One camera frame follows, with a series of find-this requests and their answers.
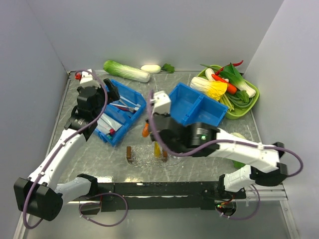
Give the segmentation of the yellow capped tube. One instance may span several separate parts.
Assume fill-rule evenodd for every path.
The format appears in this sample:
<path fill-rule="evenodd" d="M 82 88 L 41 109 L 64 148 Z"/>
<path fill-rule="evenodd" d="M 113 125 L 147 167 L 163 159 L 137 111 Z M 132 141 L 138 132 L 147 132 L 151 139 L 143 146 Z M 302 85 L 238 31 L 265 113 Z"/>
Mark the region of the yellow capped tube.
<path fill-rule="evenodd" d="M 161 148 L 156 141 L 154 142 L 154 156 L 157 158 L 161 157 Z"/>

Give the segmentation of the orange toothpaste tube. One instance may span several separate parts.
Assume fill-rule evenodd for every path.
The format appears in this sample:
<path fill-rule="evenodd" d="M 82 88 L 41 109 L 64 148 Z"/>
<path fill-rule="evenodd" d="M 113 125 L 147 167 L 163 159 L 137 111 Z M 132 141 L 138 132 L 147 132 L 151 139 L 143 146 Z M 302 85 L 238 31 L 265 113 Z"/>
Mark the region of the orange toothpaste tube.
<path fill-rule="evenodd" d="M 149 132 L 149 123 L 147 122 L 147 123 L 145 123 L 145 126 L 143 128 L 142 136 L 143 137 L 148 137 L 149 134 L 150 134 L 150 132 Z"/>

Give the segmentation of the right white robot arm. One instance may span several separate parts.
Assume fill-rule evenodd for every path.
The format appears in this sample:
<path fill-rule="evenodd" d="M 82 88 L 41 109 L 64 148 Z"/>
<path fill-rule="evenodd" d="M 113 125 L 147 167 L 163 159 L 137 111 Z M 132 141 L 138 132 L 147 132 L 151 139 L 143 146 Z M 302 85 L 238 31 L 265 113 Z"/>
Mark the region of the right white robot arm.
<path fill-rule="evenodd" d="M 168 115 L 154 114 L 148 122 L 152 140 L 171 155 L 220 157 L 244 164 L 219 177 L 217 191 L 222 198 L 252 184 L 277 186 L 288 177 L 287 166 L 280 162 L 283 152 L 275 145 L 251 142 L 202 122 L 183 126 Z"/>

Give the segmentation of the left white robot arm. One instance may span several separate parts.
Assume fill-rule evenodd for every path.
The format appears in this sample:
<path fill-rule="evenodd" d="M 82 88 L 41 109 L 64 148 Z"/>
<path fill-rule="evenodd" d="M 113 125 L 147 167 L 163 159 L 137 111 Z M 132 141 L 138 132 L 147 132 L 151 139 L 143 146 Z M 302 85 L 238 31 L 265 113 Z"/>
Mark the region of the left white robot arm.
<path fill-rule="evenodd" d="M 18 209 L 28 229 L 33 227 L 27 215 L 38 217 L 40 221 L 52 221 L 64 204 L 81 196 L 87 200 L 98 196 L 98 180 L 94 176 L 80 174 L 61 185 L 58 181 L 76 151 L 93 134 L 106 105 L 119 100 L 120 96 L 109 79 L 81 80 L 77 91 L 77 105 L 56 145 L 28 178 L 18 178 L 13 186 Z"/>

